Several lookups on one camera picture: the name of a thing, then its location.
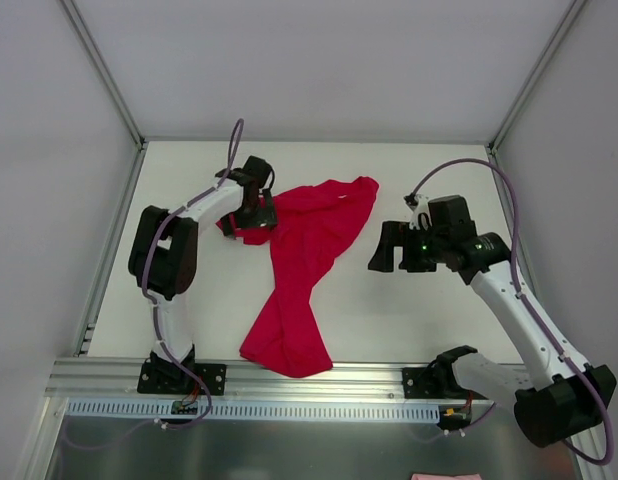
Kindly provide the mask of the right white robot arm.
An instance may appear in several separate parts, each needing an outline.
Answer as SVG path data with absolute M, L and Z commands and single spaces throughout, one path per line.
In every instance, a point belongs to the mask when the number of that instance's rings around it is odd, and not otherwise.
M 517 373 L 467 345 L 439 354 L 408 395 L 460 398 L 475 392 L 513 414 L 525 437 L 544 448 L 602 425 L 613 435 L 607 408 L 617 381 L 606 365 L 593 366 L 562 335 L 525 287 L 513 255 L 496 233 L 475 225 L 417 230 L 385 221 L 369 261 L 372 271 L 429 273 L 443 264 L 489 307 L 515 346 L 525 370 Z

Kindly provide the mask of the red t-shirt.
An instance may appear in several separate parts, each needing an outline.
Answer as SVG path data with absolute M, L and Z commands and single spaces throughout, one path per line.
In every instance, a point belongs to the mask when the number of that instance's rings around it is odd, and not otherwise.
M 276 227 L 237 232 L 246 245 L 269 245 L 274 276 L 273 291 L 240 346 L 243 358 L 292 378 L 333 367 L 312 291 L 362 232 L 378 191 L 367 176 L 299 186 L 274 197 Z

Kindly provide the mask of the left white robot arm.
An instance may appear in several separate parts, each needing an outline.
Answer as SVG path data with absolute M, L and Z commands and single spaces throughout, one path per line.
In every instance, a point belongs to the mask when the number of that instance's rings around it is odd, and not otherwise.
M 270 166 L 220 171 L 212 185 L 173 210 L 150 205 L 140 217 L 128 270 L 150 305 L 155 335 L 152 352 L 167 361 L 160 381 L 183 393 L 195 380 L 194 367 L 185 362 L 194 351 L 184 295 L 198 268 L 198 240 L 202 232 L 219 226 L 235 238 L 244 230 L 273 229 L 278 223 Z

